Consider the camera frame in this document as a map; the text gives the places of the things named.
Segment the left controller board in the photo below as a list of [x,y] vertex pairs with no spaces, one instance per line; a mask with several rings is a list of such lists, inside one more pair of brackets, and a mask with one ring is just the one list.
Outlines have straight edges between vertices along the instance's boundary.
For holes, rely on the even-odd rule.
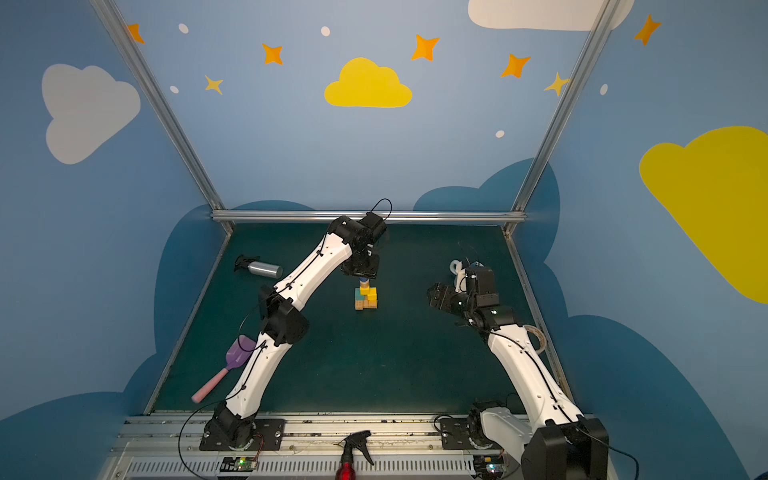
[[224,457],[221,461],[219,472],[224,473],[252,473],[257,470],[259,460],[255,456],[248,457]]

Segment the controller board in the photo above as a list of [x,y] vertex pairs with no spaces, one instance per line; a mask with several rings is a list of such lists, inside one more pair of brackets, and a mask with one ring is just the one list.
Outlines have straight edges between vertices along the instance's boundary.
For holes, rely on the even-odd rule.
[[472,466],[475,480],[499,480],[507,473],[507,466],[500,456],[474,456]]
[[219,472],[224,473],[252,473],[257,470],[259,460],[255,456],[248,457],[224,457],[221,461]]

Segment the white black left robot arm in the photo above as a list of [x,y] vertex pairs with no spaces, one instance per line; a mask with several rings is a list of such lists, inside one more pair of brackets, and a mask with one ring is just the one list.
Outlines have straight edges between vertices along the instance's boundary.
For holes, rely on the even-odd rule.
[[303,308],[337,269],[353,277],[375,278],[379,256],[373,247],[385,231],[385,219],[371,211],[359,220],[340,216],[293,272],[274,286],[261,289],[261,327],[255,352],[232,391],[216,405],[204,428],[202,450],[251,448],[257,437],[255,417],[264,392],[282,358],[308,332],[309,321]]

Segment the aluminium frame post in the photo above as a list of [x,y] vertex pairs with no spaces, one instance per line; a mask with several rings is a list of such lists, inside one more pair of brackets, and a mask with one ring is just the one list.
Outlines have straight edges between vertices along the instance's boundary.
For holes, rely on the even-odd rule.
[[523,219],[510,221],[504,225],[504,236],[508,240],[512,239],[516,226],[525,221],[526,208],[613,30],[612,23],[618,15],[620,5],[621,1],[619,0],[604,1],[598,11],[596,20],[571,72],[571,81],[560,96],[542,143],[515,197],[511,212],[521,214]]
[[174,114],[164,91],[161,89],[160,84],[142,55],[139,44],[133,39],[118,6],[114,1],[104,0],[91,0],[90,4],[141,87],[142,92],[180,155],[181,160],[211,208],[212,213],[224,210],[223,201]]

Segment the aluminium back frame rail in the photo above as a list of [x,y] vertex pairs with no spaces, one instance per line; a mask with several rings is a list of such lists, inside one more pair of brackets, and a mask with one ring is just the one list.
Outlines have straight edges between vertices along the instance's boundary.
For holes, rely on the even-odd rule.
[[[291,210],[214,210],[211,217],[218,222],[234,223],[324,223],[342,215],[350,218],[362,218],[365,211],[291,211]],[[526,220],[524,212],[474,212],[474,211],[394,211],[384,212],[382,218],[394,223],[522,223]]]

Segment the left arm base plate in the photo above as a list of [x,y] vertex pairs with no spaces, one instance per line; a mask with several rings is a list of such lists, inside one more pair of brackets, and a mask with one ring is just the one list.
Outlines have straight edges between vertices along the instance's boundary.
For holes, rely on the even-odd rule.
[[277,451],[285,429],[284,419],[246,419],[225,423],[211,419],[204,427],[201,451]]

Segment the silver spray bottle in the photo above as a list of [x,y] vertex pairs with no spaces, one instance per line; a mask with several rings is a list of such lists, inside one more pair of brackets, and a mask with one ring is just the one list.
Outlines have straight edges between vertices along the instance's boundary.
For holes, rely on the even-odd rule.
[[235,260],[234,271],[244,270],[252,275],[270,279],[279,279],[283,275],[283,268],[278,265],[264,263],[259,257],[247,257],[239,255]]

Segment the white tape roll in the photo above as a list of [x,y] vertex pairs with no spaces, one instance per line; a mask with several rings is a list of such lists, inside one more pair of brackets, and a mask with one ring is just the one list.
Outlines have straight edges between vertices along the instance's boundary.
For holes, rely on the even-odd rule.
[[524,325],[526,331],[528,343],[534,348],[537,355],[541,355],[546,351],[548,346],[548,340],[544,332],[536,326]]

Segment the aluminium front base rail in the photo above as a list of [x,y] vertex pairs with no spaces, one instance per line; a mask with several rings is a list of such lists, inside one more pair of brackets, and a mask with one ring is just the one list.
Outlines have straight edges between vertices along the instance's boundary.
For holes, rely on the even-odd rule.
[[469,415],[270,414],[228,449],[205,414],[131,417],[102,479],[534,479],[534,427],[490,407]]

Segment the purple pink brush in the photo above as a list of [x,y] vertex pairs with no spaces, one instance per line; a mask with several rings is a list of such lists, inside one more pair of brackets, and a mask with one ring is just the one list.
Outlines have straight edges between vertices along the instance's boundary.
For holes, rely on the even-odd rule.
[[211,391],[227,376],[227,374],[236,368],[244,366],[256,350],[256,341],[245,336],[239,335],[232,343],[225,355],[225,367],[216,375],[208,380],[192,397],[195,404],[200,404]]

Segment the aluminium left frame post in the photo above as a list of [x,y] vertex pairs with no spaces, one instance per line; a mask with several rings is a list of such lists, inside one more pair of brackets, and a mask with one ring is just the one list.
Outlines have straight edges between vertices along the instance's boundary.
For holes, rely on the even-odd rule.
[[181,160],[211,208],[212,213],[224,210],[223,201],[174,114],[164,91],[161,89],[160,84],[142,55],[139,44],[133,39],[118,6],[114,1],[104,0],[91,0],[90,4],[141,87],[142,92],[180,155]]

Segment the aluminium right frame post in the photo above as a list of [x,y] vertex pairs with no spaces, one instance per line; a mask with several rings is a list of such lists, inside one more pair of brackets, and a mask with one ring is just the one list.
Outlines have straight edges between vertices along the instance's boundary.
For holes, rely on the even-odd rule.
[[526,208],[613,30],[612,23],[618,15],[620,5],[621,1],[619,0],[604,1],[598,11],[596,20],[571,72],[571,81],[560,96],[542,143],[515,197],[511,212],[521,214],[523,219],[510,221],[504,225],[504,236],[508,240],[512,239],[516,226],[525,221]]

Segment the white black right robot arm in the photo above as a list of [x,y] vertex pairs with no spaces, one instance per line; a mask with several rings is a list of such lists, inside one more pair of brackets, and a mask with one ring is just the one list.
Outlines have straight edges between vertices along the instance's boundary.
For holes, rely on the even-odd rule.
[[612,479],[609,436],[600,420],[587,418],[558,386],[514,311],[453,286],[427,290],[429,305],[454,314],[476,330],[502,365],[525,409],[520,420],[502,406],[474,415],[479,436],[498,444],[525,479]]

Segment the right controller board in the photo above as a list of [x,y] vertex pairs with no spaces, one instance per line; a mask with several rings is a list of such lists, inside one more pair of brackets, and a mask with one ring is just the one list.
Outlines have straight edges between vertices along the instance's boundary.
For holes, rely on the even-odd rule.
[[474,456],[472,466],[475,480],[499,480],[507,473],[507,466],[500,456]]

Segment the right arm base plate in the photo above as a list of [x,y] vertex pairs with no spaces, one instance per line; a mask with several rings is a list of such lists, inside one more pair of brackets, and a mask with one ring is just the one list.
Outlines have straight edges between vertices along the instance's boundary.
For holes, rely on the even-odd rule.
[[473,434],[466,418],[440,417],[436,420],[443,450],[500,450],[479,433]]

